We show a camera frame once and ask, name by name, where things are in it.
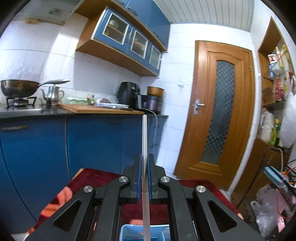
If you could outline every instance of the white stick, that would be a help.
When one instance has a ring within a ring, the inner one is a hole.
[[[147,115],[143,115],[142,126],[142,209],[144,241],[150,241],[150,213],[147,165]]]

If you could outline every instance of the metal bolt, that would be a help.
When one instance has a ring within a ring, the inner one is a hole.
[[[163,183],[168,183],[168,182],[170,181],[170,178],[164,176],[164,177],[162,177],[160,180],[161,180]]]
[[[196,191],[198,191],[198,192],[205,192],[205,187],[204,186],[197,186],[196,187]]]
[[[128,178],[127,178],[126,176],[121,176],[121,177],[119,178],[119,181],[120,181],[121,183],[125,183],[125,182],[128,181]]]
[[[93,190],[92,186],[86,186],[83,188],[83,191],[85,191],[85,192],[91,192],[92,190]]]

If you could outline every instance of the kettle spout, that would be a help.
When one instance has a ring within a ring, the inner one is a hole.
[[[42,94],[43,94],[43,98],[44,98],[44,100],[46,100],[46,99],[47,99],[47,96],[45,95],[43,89],[41,89],[41,91],[42,91]]]

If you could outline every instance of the triangular cutout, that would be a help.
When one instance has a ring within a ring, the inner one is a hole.
[[[81,205],[80,200],[76,200],[70,207],[68,207],[60,216],[54,220],[53,225],[66,232],[71,230],[76,214]]]
[[[208,205],[220,232],[224,233],[237,226],[237,222],[213,200],[209,200]]]

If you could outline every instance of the wall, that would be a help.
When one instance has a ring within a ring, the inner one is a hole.
[[[159,78],[142,77],[141,79],[143,93],[145,93],[147,86],[150,85],[165,89],[163,113],[169,115],[169,118],[163,130],[157,164],[163,166],[166,172],[171,174],[176,166],[187,120],[192,88],[195,40],[215,41],[240,46],[252,50],[253,57],[256,58],[249,32],[200,23],[173,24],[171,26],[168,53],[163,54]],[[256,76],[258,76],[257,68],[255,68],[255,72]],[[177,86],[179,79],[184,80],[184,87]],[[256,102],[259,100],[258,90],[257,80]],[[253,124],[257,123],[257,121],[257,119],[253,119]],[[249,158],[250,148],[253,146],[256,132],[256,125],[252,125],[242,163],[246,163]]]
[[[87,21],[88,18],[76,13],[64,26],[12,21],[0,38],[0,80],[23,79],[43,83],[69,79],[69,83],[61,85],[65,92],[64,102],[68,96],[86,97],[88,93],[112,95],[118,83],[123,81],[139,84],[139,75],[75,51]],[[41,94],[38,90],[35,96],[41,97]],[[6,103],[3,95],[1,103]]]
[[[284,38],[286,45],[288,47],[293,66],[296,67],[296,45],[292,41],[291,36],[279,20],[279,18],[260,0],[255,0],[255,8],[254,8],[254,18],[253,18],[253,24],[251,26],[250,34],[251,38],[256,50],[256,54],[258,49],[260,48],[260,45],[263,41],[264,35],[266,33],[266,30],[269,25],[270,18],[273,18],[277,27],[279,28],[279,31],[282,34],[282,37]],[[260,81],[260,88],[261,88],[261,75],[259,74],[258,80]],[[296,144],[294,144],[292,153],[290,156],[289,161],[296,159]],[[296,162],[293,162],[289,165],[290,167],[296,167]]]

